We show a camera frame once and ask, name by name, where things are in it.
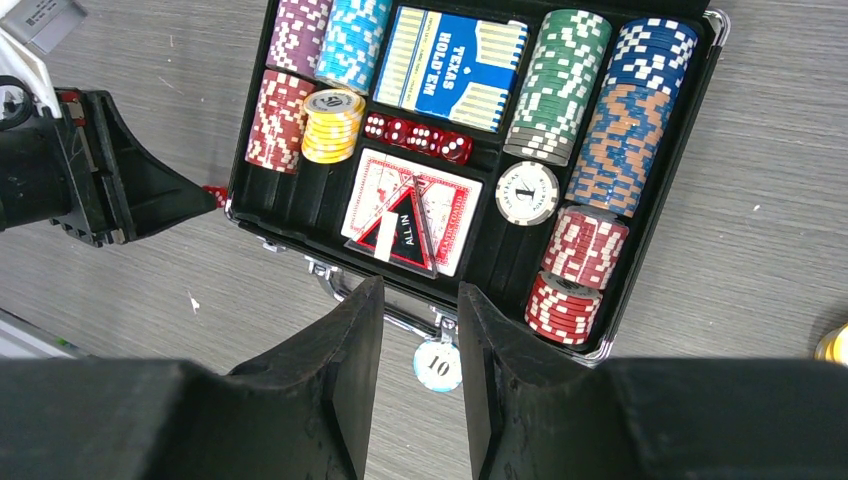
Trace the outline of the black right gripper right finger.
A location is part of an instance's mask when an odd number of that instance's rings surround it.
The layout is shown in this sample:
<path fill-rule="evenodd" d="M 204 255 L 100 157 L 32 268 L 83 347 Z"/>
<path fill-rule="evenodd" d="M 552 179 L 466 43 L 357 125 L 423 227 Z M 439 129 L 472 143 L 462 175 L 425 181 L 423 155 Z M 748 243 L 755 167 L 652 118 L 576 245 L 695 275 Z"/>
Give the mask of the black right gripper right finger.
<path fill-rule="evenodd" d="M 843 479 L 847 370 L 792 359 L 581 365 L 458 297 L 476 479 Z"/>

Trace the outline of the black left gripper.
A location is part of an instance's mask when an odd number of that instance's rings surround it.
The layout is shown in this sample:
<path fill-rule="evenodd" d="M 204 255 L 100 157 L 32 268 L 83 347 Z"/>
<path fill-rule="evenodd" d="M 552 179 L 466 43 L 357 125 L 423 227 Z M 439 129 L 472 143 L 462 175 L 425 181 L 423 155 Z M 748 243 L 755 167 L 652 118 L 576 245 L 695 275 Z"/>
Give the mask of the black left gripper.
<path fill-rule="evenodd" d="M 1 78 L 1 230 L 47 221 L 98 245 L 100 193 L 84 120 L 63 103 L 38 106 L 15 76 Z M 157 235 L 217 208 L 213 194 L 157 159 L 133 135 L 104 90 L 86 93 L 94 162 L 105 187 L 111 240 Z"/>

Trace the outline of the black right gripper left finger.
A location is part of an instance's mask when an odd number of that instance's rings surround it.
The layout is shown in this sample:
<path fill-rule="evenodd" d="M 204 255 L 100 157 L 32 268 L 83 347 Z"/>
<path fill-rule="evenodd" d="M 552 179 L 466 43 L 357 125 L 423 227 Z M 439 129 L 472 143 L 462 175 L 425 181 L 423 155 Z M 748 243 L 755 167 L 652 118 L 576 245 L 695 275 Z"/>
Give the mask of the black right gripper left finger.
<path fill-rule="evenodd" d="M 360 479 L 384 283 L 219 375 L 186 360 L 1 364 L 5 479 Z"/>

